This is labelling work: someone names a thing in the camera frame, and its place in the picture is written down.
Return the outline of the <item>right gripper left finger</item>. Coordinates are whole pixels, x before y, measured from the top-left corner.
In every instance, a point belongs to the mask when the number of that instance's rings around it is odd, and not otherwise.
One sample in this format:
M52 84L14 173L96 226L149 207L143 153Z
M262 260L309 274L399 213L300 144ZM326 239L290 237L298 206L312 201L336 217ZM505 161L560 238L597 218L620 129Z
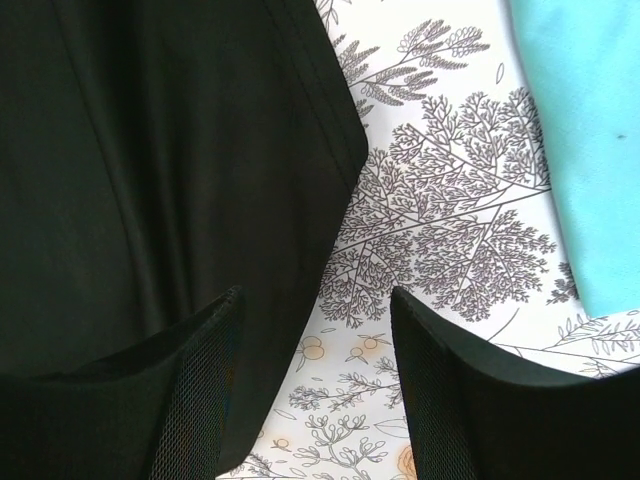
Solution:
M4 479L213 479L244 297L74 372L1 378Z

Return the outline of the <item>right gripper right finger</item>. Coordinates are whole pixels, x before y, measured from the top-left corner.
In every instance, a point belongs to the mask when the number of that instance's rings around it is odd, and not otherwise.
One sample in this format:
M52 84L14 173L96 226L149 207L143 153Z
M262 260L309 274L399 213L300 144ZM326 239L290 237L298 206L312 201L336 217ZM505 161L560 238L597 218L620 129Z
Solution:
M421 479L635 479L639 372L590 379L511 354L391 295L395 357Z

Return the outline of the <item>black t shirt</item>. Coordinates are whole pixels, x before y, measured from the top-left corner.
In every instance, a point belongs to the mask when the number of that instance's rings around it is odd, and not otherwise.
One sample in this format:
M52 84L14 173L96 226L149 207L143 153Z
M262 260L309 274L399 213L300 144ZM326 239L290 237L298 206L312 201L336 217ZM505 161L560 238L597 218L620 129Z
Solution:
M74 372L238 288L216 476L238 466L366 156L310 1L3 2L1 378Z

